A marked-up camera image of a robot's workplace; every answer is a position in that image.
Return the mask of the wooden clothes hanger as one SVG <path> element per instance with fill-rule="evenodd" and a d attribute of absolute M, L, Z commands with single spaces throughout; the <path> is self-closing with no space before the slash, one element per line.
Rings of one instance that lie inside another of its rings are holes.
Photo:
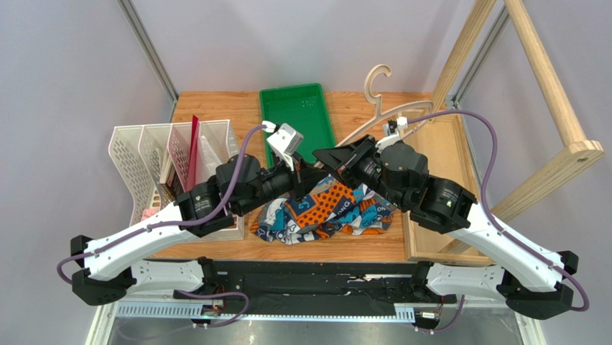
<path fill-rule="evenodd" d="M 386 64 L 375 65 L 366 76 L 363 85 L 363 94 L 366 101 L 374 105 L 373 117 L 350 133 L 347 137 L 342 139 L 336 145 L 336 147 L 355 141 L 359 137 L 363 136 L 370 128 L 374 127 L 381 121 L 390 119 L 392 116 L 402 116 L 406 112 L 417 110 L 423 110 L 425 114 L 431 114 L 433 112 L 434 103 L 428 100 L 404 103 L 387 111 L 382 111 L 382 95 L 374 94 L 371 90 L 374 79 L 380 74 L 384 74 L 386 77 L 389 77 L 392 74 L 392 70 Z"/>

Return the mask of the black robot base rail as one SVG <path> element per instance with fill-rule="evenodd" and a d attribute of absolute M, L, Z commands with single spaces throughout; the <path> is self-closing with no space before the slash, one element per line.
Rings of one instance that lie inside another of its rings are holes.
<path fill-rule="evenodd" d="M 411 279 L 419 266 L 407 262 L 229 261 L 200 258 L 202 286 L 196 295 L 226 293 L 225 309 L 265 316 L 391 316 L 397 303 L 437 310 L 454 305 L 456 295 L 441 297 Z"/>

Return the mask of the colourful patterned shorts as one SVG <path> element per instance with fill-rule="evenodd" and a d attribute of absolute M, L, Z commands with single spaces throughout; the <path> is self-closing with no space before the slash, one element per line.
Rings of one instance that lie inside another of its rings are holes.
<path fill-rule="evenodd" d="M 397 208 L 364 184 L 351 189 L 327 176 L 297 200 L 285 193 L 266 203 L 250 232 L 266 242 L 286 245 L 387 232 Z"/>

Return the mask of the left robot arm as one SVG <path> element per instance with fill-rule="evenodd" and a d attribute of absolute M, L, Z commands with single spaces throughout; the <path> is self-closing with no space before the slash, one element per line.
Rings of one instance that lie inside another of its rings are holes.
<path fill-rule="evenodd" d="M 266 169 L 251 155 L 235 155 L 155 215 L 104 239 L 73 238 L 80 270 L 72 275 L 72 292 L 94 306 L 151 291 L 214 292 L 218 283 L 209 259 L 164 261 L 150 255 L 228 229 L 236 217 L 284 194 L 303 198 L 327 175 L 299 155 L 293 163 Z"/>

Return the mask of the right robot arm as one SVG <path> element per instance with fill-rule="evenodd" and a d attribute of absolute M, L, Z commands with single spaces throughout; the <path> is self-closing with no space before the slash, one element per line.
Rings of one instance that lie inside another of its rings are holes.
<path fill-rule="evenodd" d="M 366 135 L 313 154 L 345 186 L 365 185 L 420 227 L 469 244 L 492 260 L 487 267 L 422 263 L 414 277 L 431 292 L 501 300 L 538 320 L 571 309 L 574 292 L 563 280 L 576 272 L 577 256 L 544 249 L 489 218 L 472 192 L 431 175 L 427 157 L 408 144 L 398 140 L 379 148 Z"/>

